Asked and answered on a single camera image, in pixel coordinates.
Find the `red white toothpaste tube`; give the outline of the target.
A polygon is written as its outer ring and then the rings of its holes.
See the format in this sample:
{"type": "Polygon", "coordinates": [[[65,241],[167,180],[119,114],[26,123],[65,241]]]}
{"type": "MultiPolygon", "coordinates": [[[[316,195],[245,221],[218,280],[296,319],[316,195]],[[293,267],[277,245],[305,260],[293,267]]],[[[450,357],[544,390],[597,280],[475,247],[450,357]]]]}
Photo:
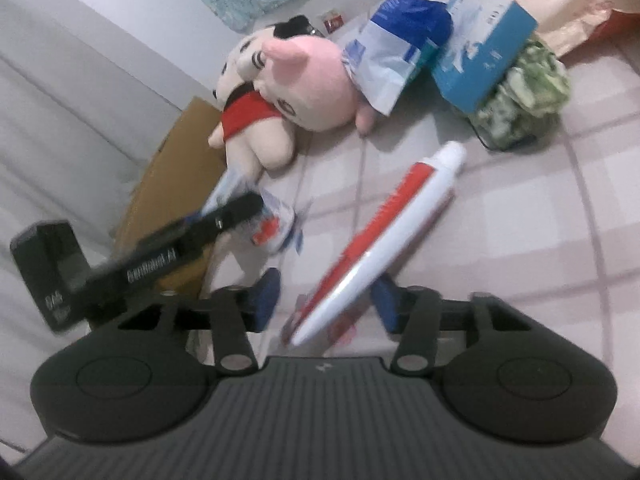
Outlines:
{"type": "Polygon", "coordinates": [[[466,149],[448,142],[411,166],[371,221],[349,242],[282,332],[288,347],[300,347],[329,328],[394,263],[454,197],[454,182],[466,149]]]}

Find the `brown cardboard box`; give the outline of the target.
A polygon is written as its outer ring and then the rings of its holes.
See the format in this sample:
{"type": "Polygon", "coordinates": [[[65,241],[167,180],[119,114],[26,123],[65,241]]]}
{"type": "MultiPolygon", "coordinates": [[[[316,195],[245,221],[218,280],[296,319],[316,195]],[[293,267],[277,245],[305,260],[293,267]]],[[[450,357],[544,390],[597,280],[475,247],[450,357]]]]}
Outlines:
{"type": "Polygon", "coordinates": [[[194,98],[178,117],[132,193],[115,238],[116,255],[202,208],[226,170],[224,151],[208,145],[220,116],[212,104],[194,98]]]}

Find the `black-haired doll red dress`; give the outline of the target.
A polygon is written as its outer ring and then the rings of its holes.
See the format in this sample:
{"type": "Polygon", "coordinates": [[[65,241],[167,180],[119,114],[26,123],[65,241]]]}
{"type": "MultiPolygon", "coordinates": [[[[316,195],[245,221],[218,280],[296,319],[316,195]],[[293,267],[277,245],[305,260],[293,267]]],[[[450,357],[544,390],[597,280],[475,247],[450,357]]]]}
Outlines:
{"type": "Polygon", "coordinates": [[[248,180],[256,182],[264,171],[288,166],[295,152],[295,126],[260,95],[254,81],[243,79],[239,60],[253,56],[272,37],[288,39],[318,33],[305,15],[295,15],[242,38],[222,66],[213,88],[222,113],[208,145],[223,150],[227,167],[248,180]]]}

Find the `pink plush pig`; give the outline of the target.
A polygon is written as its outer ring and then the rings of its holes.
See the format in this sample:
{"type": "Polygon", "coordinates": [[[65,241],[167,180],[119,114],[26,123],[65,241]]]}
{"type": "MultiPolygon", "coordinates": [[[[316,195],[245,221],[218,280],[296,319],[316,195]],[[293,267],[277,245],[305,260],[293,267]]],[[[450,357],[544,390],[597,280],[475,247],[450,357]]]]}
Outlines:
{"type": "Polygon", "coordinates": [[[236,69],[265,101],[307,131],[354,124],[366,136],[378,118],[347,73],[342,49],[329,39],[268,38],[258,50],[241,54],[236,69]]]}

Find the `green patterned cloth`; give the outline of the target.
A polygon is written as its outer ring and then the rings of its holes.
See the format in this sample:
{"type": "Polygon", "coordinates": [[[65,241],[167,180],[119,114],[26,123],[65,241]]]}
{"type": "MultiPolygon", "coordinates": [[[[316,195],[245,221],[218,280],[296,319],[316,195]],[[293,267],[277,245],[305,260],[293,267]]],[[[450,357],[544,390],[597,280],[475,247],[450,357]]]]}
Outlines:
{"type": "Polygon", "coordinates": [[[565,65],[533,36],[480,107],[466,118],[484,148],[506,152],[545,136],[569,100],[565,65]]]}

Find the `blue white plastic bag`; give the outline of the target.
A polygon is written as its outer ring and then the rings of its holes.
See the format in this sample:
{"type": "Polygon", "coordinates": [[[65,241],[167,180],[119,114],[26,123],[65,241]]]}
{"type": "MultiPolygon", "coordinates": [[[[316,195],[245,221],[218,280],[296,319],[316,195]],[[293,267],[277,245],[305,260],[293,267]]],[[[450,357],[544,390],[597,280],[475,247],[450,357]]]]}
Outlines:
{"type": "Polygon", "coordinates": [[[385,0],[344,47],[343,64],[370,107],[387,116],[453,30],[442,1],[385,0]]]}

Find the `blue white tissue box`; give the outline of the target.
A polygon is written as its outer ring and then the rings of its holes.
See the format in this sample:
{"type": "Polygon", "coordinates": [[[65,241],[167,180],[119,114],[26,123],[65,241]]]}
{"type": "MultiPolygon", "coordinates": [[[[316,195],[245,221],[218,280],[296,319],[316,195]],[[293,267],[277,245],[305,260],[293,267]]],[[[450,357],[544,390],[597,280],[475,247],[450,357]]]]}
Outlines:
{"type": "Polygon", "coordinates": [[[511,66],[536,20],[514,0],[449,0],[454,29],[432,76],[442,95],[473,114],[511,66]]]}

